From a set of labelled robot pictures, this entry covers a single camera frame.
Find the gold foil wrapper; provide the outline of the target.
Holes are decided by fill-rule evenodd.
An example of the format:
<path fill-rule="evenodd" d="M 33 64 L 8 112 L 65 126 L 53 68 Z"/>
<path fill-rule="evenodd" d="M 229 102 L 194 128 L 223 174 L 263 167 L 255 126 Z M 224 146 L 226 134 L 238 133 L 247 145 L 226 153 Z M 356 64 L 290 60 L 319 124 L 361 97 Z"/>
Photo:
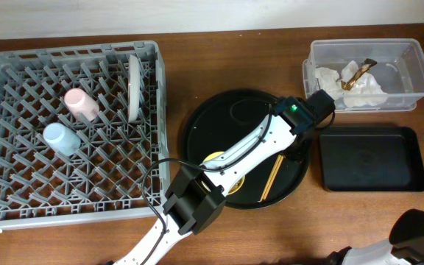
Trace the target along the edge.
<path fill-rule="evenodd" d="M 367 58 L 365 61 L 361 63 L 360 68 L 356 71 L 356 73 L 347 81 L 341 81 L 341 87 L 345 91 L 350 91 L 358 79 L 364 75 L 367 71 L 369 71 L 373 66 L 375 66 L 378 62 Z"/>

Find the pink plastic cup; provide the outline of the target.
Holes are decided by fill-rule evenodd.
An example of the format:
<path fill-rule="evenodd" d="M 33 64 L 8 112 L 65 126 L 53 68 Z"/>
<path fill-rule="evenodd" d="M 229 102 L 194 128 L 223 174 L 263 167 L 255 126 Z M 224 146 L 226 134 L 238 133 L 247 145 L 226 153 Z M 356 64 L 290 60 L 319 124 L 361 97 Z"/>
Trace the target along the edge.
<path fill-rule="evenodd" d="M 84 116 L 88 121 L 93 121 L 100 111 L 97 102 L 80 88 L 68 90 L 63 100 L 77 121 L 80 120 L 81 116 Z"/>

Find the grey round plate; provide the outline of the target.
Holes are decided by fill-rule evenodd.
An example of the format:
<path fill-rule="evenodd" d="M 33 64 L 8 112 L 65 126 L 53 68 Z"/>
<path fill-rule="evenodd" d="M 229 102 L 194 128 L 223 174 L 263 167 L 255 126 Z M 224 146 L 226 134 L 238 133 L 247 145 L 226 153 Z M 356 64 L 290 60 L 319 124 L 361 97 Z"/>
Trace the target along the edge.
<path fill-rule="evenodd" d="M 128 122 L 133 123 L 138 118 L 140 108 L 140 64 L 135 55 L 129 57 L 129 78 L 128 78 Z"/>

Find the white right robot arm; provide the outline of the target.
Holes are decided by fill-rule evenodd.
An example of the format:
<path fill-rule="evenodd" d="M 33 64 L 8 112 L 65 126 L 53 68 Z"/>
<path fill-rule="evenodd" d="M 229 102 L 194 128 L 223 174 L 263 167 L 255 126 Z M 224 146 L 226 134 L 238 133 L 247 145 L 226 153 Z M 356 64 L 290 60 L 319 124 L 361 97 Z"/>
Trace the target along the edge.
<path fill-rule="evenodd" d="M 424 211 L 411 209 L 393 226 L 389 238 L 363 248 L 346 247 L 324 261 L 330 265 L 424 264 Z"/>

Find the white paper napkin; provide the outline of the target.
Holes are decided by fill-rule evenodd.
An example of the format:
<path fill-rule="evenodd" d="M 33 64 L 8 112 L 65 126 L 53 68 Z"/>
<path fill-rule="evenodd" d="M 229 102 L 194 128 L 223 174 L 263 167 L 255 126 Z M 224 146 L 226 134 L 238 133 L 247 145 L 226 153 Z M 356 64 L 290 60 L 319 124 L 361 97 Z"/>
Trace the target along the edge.
<path fill-rule="evenodd" d="M 328 93 L 335 101 L 342 99 L 345 108 L 377 106 L 386 100 L 386 92 L 371 73 L 364 73 L 353 87 L 346 91 L 342 89 L 341 82 L 348 82 L 358 71 L 357 63 L 350 61 L 339 73 L 336 70 L 319 67 L 316 68 L 314 76 L 319 86 Z"/>

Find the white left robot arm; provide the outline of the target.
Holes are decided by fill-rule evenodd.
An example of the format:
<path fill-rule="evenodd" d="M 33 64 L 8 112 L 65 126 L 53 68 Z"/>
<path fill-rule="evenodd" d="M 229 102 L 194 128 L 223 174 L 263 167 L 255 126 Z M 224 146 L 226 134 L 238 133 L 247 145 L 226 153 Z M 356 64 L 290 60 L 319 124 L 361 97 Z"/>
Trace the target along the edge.
<path fill-rule="evenodd" d="M 219 217 L 230 189 L 244 175 L 314 131 L 334 112 L 334 100 L 323 90 L 307 99 L 279 98 L 252 132 L 220 156 L 200 165 L 179 160 L 166 201 L 160 209 L 151 208 L 157 221 L 118 263 L 156 264 L 176 243 L 201 233 Z"/>

